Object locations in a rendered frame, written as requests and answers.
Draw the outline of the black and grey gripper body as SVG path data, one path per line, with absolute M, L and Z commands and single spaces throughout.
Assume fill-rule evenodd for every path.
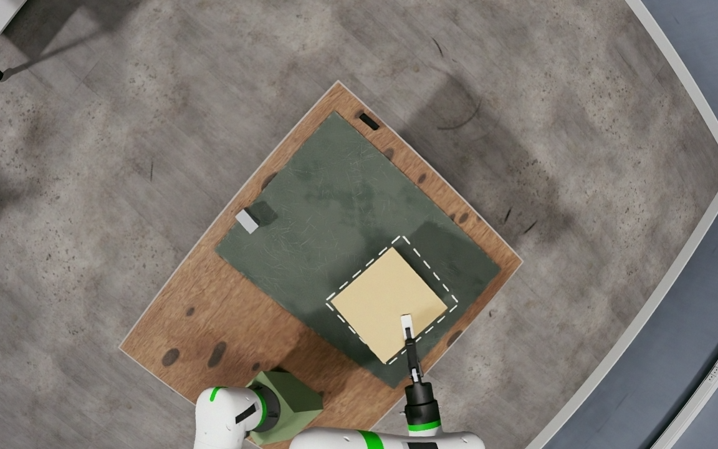
M 411 381 L 413 381 L 413 385 L 408 385 L 405 387 L 405 394 L 408 405 L 416 405 L 434 400 L 431 382 L 421 383 L 421 374 L 417 375 L 417 380 L 418 381 L 415 382 L 414 377 L 411 376 Z

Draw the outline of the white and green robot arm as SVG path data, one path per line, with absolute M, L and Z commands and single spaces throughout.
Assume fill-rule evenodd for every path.
M 485 449 L 472 432 L 443 432 L 437 400 L 405 405 L 409 437 L 341 427 L 308 427 L 291 441 L 290 449 Z M 209 387 L 196 403 L 194 449 L 242 449 L 250 431 L 276 426 L 281 405 L 264 385 Z

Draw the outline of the small wooden stool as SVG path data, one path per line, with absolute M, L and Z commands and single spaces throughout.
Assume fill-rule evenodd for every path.
M 401 316 L 416 337 L 447 309 L 393 247 L 331 302 L 383 364 L 405 346 Z

